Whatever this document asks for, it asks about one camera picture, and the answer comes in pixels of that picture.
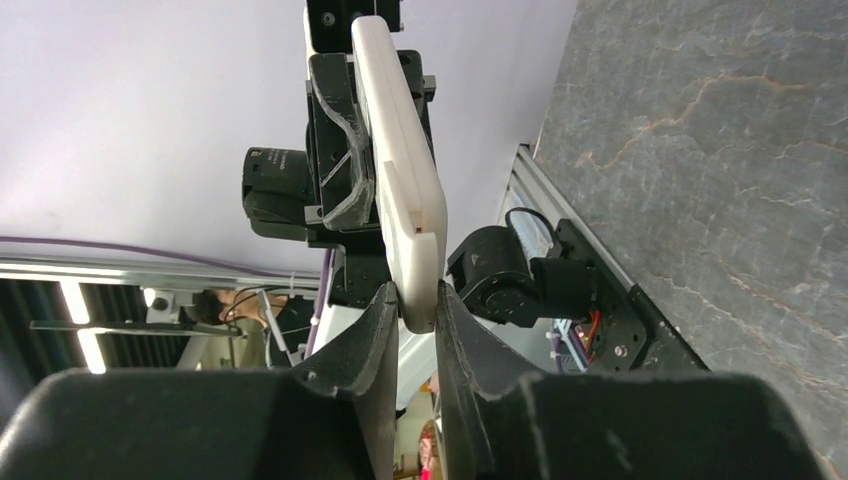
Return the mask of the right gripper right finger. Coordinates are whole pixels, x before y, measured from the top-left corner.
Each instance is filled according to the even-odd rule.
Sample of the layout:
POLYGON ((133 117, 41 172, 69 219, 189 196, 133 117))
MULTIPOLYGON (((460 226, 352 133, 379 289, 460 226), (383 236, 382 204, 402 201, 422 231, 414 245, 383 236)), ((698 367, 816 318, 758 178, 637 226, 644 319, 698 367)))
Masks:
POLYGON ((556 375, 438 286, 442 462, 450 479, 819 479, 784 400, 728 373, 556 375))

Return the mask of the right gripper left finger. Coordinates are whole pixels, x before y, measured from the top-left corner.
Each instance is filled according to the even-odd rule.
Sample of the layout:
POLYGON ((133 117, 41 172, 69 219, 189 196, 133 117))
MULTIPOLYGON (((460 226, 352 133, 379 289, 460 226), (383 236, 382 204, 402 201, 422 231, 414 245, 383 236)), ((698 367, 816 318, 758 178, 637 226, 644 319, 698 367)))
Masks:
POLYGON ((298 365, 68 371, 1 438, 5 479, 388 479, 398 294, 298 365))

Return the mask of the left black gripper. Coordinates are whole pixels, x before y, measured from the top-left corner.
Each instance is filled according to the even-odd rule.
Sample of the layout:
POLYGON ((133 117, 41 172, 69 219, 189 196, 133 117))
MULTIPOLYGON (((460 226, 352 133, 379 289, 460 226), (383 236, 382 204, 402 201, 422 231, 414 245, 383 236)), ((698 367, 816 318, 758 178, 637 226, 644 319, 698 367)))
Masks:
POLYGON ((395 49, 391 35, 400 30, 398 1, 305 3, 310 141, 329 230, 376 227, 374 162, 359 102, 416 105, 435 96, 419 54, 395 49))

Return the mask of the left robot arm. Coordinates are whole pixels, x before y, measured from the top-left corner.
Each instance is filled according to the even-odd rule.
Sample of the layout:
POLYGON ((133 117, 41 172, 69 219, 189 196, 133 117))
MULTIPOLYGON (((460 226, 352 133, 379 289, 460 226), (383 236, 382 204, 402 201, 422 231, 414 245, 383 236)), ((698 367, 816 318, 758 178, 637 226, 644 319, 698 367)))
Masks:
POLYGON ((400 50, 396 1, 309 1, 304 9, 309 119, 302 150, 250 148, 241 198, 252 230, 334 258, 332 304, 365 308, 396 286, 408 330, 433 330, 436 286, 451 276, 465 307, 496 323, 589 315, 598 275, 555 241, 526 255, 511 223, 446 250, 447 207, 433 155, 436 85, 400 50))

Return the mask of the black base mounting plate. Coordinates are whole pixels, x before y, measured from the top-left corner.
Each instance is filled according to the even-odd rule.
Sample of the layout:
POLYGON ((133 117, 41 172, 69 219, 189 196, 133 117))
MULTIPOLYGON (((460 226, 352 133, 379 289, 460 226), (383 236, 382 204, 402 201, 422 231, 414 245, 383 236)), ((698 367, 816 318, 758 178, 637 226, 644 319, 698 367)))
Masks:
POLYGON ((709 367, 683 339, 647 293, 629 279, 591 232, 584 233, 570 219, 557 225, 568 257, 587 260, 595 267, 598 327, 591 334, 588 371, 689 372, 709 367))

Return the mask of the ceiling light strip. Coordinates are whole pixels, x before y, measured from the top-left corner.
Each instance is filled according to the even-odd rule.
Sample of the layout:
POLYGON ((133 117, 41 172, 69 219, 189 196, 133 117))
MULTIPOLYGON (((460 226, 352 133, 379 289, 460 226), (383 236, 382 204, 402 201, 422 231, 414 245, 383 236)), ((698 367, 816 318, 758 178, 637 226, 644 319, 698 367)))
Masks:
POLYGON ((106 364, 97 336, 93 330, 88 328, 91 318, 80 284, 70 280, 62 280, 59 285, 72 323, 75 326, 82 327, 81 330, 76 332, 76 335, 88 370, 93 374, 105 373, 106 364))

